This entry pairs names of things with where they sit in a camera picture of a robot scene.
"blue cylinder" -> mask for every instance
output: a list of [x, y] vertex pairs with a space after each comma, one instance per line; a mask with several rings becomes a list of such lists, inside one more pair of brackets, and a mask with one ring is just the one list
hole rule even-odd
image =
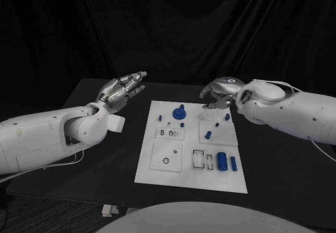
[[205, 135], [205, 138], [209, 139], [211, 138], [211, 135], [212, 135], [212, 132], [208, 131], [207, 135]]
[[185, 106], [181, 105], [181, 108], [176, 108], [173, 110], [173, 118], [178, 120], [182, 120], [182, 119], [185, 119], [185, 117], [186, 117]]
[[231, 156], [233, 171], [237, 171], [237, 159]]
[[227, 154], [224, 152], [217, 153], [217, 163], [220, 171], [228, 170], [228, 161], [227, 161]]

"robotic hand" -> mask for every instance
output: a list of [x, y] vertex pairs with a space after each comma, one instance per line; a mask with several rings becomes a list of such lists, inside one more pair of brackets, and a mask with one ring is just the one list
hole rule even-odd
[[253, 80], [246, 84], [240, 79], [222, 77], [215, 79], [204, 88], [205, 94], [218, 99], [204, 105], [204, 109], [225, 109], [237, 102], [238, 113], [260, 125], [270, 125], [290, 135], [336, 145], [336, 98], [303, 92], [287, 94], [274, 84], [284, 82]]
[[[97, 145], [107, 131], [122, 132], [124, 118], [114, 115], [145, 89], [146, 72], [113, 79], [96, 102], [83, 107], [19, 116], [0, 123], [0, 174], [47, 167]], [[75, 144], [67, 143], [65, 135]]]

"black table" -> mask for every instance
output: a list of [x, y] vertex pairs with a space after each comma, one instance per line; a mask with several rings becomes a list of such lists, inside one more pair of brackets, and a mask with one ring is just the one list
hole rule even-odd
[[[96, 100], [107, 80], [84, 79], [64, 108]], [[16, 177], [8, 194], [149, 207], [176, 201], [218, 202], [251, 208], [305, 226], [336, 228], [336, 163], [310, 141], [251, 123], [231, 107], [240, 142], [248, 194], [135, 183], [150, 101], [208, 103], [202, 86], [145, 83], [146, 89], [119, 113], [126, 117], [122, 133], [85, 150], [71, 166], [36, 170]], [[334, 156], [329, 145], [322, 145]]]

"white round object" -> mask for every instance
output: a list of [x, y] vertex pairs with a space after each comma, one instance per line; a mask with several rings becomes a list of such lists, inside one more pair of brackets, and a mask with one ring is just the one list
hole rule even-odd
[[173, 202], [150, 206], [111, 222], [97, 233], [313, 233], [309, 229], [247, 208]]
[[218, 109], [205, 109], [205, 115], [209, 118], [217, 118], [217, 116], [218, 116]]

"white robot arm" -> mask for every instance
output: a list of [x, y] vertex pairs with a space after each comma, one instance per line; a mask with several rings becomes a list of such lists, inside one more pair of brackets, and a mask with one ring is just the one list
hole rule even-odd
[[205, 109], [228, 108], [237, 101], [238, 113], [256, 124], [267, 124], [274, 129], [310, 141], [336, 145], [336, 98], [297, 92], [287, 94], [274, 84], [277, 81], [254, 80], [246, 84], [240, 79], [215, 79], [199, 97], [208, 92], [218, 99]]
[[[0, 174], [47, 166], [98, 144], [107, 131], [122, 132], [124, 118], [114, 115], [145, 89], [133, 89], [146, 72], [113, 79], [97, 101], [84, 107], [19, 116], [0, 123]], [[78, 141], [67, 143], [65, 135]]]

